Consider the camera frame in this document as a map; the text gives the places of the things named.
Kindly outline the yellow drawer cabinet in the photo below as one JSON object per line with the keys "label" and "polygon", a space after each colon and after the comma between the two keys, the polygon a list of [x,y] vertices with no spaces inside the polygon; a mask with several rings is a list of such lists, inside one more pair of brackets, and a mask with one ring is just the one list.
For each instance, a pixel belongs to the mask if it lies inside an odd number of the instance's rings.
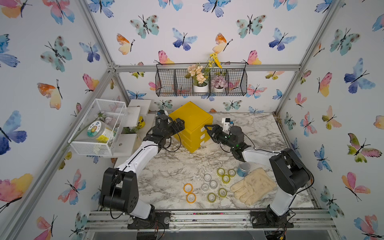
{"label": "yellow drawer cabinet", "polygon": [[192,102],[188,102],[170,113],[173,120],[177,118],[185,122],[185,129],[179,133],[182,145],[194,153],[210,139],[205,125],[213,123],[213,116]]}

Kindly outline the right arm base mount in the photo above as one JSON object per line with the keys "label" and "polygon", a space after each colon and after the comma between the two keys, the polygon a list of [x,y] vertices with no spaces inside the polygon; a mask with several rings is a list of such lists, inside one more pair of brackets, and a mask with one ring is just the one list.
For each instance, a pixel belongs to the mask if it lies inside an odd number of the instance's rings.
{"label": "right arm base mount", "polygon": [[250,221],[254,229],[272,229],[272,228],[293,228],[294,224],[289,222],[289,212],[278,216],[271,209],[264,211],[250,212]]}

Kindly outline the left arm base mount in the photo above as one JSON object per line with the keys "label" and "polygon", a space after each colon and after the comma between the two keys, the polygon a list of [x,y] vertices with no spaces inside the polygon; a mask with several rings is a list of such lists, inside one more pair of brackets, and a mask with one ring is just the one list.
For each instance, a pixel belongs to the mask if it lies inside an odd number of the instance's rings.
{"label": "left arm base mount", "polygon": [[167,230],[171,222],[171,213],[155,211],[147,219],[130,216],[128,230]]}

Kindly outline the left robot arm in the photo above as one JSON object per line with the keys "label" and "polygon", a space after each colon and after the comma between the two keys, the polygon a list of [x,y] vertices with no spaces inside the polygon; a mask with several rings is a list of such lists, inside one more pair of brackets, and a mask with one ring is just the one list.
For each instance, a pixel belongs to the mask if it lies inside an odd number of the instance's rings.
{"label": "left robot arm", "polygon": [[164,111],[159,111],[155,120],[155,126],[147,132],[140,147],[123,164],[104,172],[101,207],[147,221],[156,219],[154,206],[139,198],[138,176],[160,150],[166,149],[167,140],[185,129],[185,121],[172,120]]}

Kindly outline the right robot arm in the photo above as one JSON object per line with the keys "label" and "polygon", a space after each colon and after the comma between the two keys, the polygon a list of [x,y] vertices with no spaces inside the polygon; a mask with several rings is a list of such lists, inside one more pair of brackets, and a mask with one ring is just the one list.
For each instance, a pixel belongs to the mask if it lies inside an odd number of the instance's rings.
{"label": "right robot arm", "polygon": [[275,216],[285,215],[295,196],[313,179],[312,173],[290,148],[278,152],[257,150],[245,143],[246,135],[239,126],[229,127],[229,133],[220,125],[205,125],[205,129],[214,143],[230,147],[236,160],[272,168],[278,191],[269,208]]}

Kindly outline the yellow-green tape roll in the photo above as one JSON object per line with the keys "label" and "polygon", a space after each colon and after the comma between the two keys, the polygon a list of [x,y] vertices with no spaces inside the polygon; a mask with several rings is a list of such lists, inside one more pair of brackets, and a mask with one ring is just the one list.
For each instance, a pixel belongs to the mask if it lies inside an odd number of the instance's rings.
{"label": "yellow-green tape roll", "polygon": [[229,175],[222,175],[222,182],[224,184],[228,184],[231,181],[231,178]]}
{"label": "yellow-green tape roll", "polygon": [[228,175],[230,178],[234,178],[236,176],[236,171],[234,169],[229,169],[228,170]]}
{"label": "yellow-green tape roll", "polygon": [[214,203],[216,201],[217,197],[214,193],[209,193],[207,196],[207,200],[209,203]]}
{"label": "yellow-green tape roll", "polygon": [[228,192],[224,188],[219,188],[218,195],[220,198],[225,198],[227,196]]}
{"label": "yellow-green tape roll", "polygon": [[217,175],[218,175],[219,177],[222,177],[222,176],[225,175],[225,174],[226,174],[225,169],[223,169],[223,168],[218,168],[218,169],[217,169]]}

